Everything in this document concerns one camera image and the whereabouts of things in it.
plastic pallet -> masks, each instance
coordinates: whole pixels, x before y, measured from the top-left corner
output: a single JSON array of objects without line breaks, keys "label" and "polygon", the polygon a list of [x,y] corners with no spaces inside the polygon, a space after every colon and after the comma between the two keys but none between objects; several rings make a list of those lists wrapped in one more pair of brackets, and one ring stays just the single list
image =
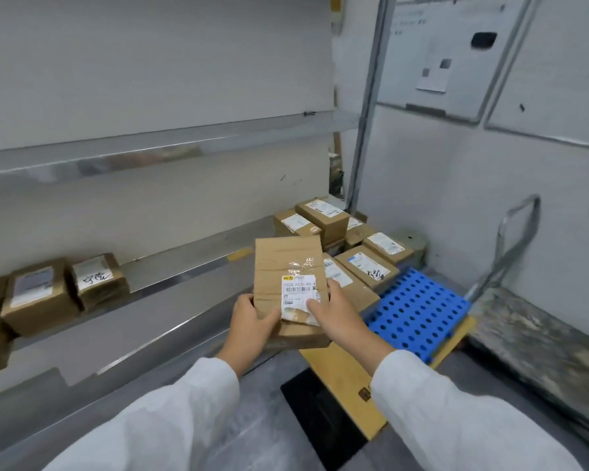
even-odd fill
[{"label": "plastic pallet", "polygon": [[400,275],[381,296],[365,323],[395,348],[405,348],[432,362],[438,348],[454,335],[471,303],[441,287],[416,269]]}]

whiteboard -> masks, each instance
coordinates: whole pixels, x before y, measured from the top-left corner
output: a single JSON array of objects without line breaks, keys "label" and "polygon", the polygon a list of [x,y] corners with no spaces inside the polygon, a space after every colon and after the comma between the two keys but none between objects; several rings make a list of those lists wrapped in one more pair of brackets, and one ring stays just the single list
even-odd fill
[{"label": "whiteboard", "polygon": [[306,110],[327,0],[0,0],[0,150]]},{"label": "whiteboard", "polygon": [[589,0],[538,0],[486,126],[589,146]]},{"label": "whiteboard", "polygon": [[[479,122],[527,2],[397,3],[377,102]],[[496,32],[494,44],[472,47],[477,32]]]}]

white sleeve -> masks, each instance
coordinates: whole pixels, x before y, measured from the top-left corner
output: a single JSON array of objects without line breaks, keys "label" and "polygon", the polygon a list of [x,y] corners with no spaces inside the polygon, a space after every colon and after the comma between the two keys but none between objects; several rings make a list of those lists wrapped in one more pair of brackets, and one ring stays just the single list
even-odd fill
[{"label": "white sleeve", "polygon": [[371,390],[426,471],[581,470],[560,443],[516,408],[461,392],[407,350],[382,361]]},{"label": "white sleeve", "polygon": [[219,358],[200,358],[177,382],[135,400],[45,470],[199,469],[239,397],[231,367]]}]

white panel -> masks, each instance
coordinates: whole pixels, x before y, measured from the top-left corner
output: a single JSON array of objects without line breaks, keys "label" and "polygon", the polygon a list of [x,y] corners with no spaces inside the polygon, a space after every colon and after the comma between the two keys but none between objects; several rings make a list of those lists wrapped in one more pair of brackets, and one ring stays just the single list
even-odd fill
[{"label": "white panel", "polygon": [[541,0],[489,126],[589,145],[589,0]]},{"label": "white panel", "polygon": [[328,0],[0,0],[0,149],[333,108]]},{"label": "white panel", "polygon": [[327,194],[331,137],[0,195],[0,274],[58,255],[164,251]]},{"label": "white panel", "polygon": [[[502,55],[525,6],[526,0],[397,4],[378,101],[480,120]],[[493,46],[472,47],[473,35],[483,31],[497,33]],[[439,69],[443,59],[450,60],[448,69]]]}]

floor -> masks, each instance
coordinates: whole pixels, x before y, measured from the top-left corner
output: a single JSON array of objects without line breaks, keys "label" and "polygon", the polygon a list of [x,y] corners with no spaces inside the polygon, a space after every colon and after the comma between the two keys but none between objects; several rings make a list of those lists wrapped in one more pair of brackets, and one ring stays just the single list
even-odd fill
[{"label": "floor", "polygon": [[[297,351],[287,351],[242,378],[240,405],[213,447],[206,471],[322,471],[322,464],[279,389],[306,368],[307,362]],[[589,470],[589,447],[567,429],[564,419],[550,406],[517,383],[499,372],[488,371],[461,351],[450,355],[438,371],[463,391],[508,401],[566,446],[583,469]],[[421,467],[387,426],[342,470],[416,471]]]}]

